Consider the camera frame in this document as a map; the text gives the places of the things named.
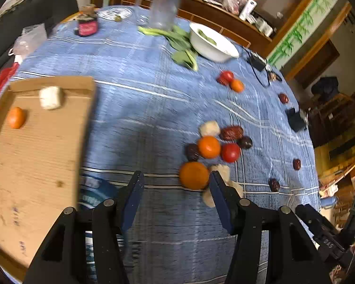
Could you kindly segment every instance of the orange fruit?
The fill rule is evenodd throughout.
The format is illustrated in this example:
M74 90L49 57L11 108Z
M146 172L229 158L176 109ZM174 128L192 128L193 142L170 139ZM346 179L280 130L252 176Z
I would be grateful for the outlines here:
M230 87L233 91L240 93L243 92L244 90L244 84L242 81L234 79L232 82L230 82Z
M11 128L19 129L25 123L25 112L19 107L13 107L9 110L7 121Z
M186 162L180 168L179 177L183 187L199 190L208 184L209 171L200 162Z
M216 158L221 152L220 142L211 136L202 137L197 142L199 152L204 158Z

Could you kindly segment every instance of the white bowl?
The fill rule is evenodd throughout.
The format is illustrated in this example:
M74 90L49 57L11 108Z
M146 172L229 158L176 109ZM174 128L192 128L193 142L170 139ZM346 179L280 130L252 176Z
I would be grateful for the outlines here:
M189 26L191 28L191 44L195 50L205 58L215 62L225 62L229 58L239 58L237 48L220 33L199 23L191 22ZM199 35L198 30L203 31L203 33L213 39L217 45L213 45Z

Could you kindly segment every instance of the plaid tablecloth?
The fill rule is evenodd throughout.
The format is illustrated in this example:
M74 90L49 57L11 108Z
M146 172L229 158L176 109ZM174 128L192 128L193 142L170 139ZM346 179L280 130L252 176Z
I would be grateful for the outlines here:
M189 30L188 21L177 23ZM85 38L74 35L75 27L76 22L60 25L11 80L94 77L97 103L81 168L80 205L97 205L126 185L135 170L144 172L143 198L133 227L121 239L131 283L225 280L235 236L222 228L216 209L203 203L201 192L182 188L178 177L186 161L184 145L199 139L198 128L206 121L216 120L220 127L240 125L252 138L254 146L231 164L231 179L243 186L245 197L265 208L294 209L306 203L318 208L309 132L292 131L285 113L290 107L297 109L297 101L284 80L262 87L242 47L237 45L240 58L226 63L198 57L199 70L193 72L171 60L174 49L164 37L138 32L131 17L123 22L99 18L99 31ZM222 70L231 70L242 80L244 92L219 85L215 79ZM256 72L266 84L266 73ZM280 102L279 93L288 95L289 104ZM294 158L301 159L299 171L293 168ZM270 178L280 182L279 192L270 191ZM263 233L260 281L267 253L268 234ZM93 266L92 253L89 263Z

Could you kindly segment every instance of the metal screw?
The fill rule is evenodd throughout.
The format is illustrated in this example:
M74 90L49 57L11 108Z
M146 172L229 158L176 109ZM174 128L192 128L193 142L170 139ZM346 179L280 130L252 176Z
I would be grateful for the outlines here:
M74 208L72 207L66 207L64 210L63 210L63 213L65 215L69 215L70 213L72 213L74 211Z
M113 204L114 204L114 200L112 200L111 198L104 201L104 206L106 207L112 206Z
M281 211L285 214L288 214L291 212L291 209L288 206L281 206Z
M241 198L240 200L239 200L239 204L241 204L241 206L249 206L250 205L250 201L248 200L248 199L246 199L246 198Z

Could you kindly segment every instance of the cardboard box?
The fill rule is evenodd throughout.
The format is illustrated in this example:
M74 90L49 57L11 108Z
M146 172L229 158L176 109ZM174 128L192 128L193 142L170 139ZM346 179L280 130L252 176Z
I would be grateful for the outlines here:
M48 111L38 93L51 85L64 100ZM76 207L94 95L91 77L64 76L12 82L0 98L0 265L19 280L63 209ZM13 106L27 113L20 129L6 122Z

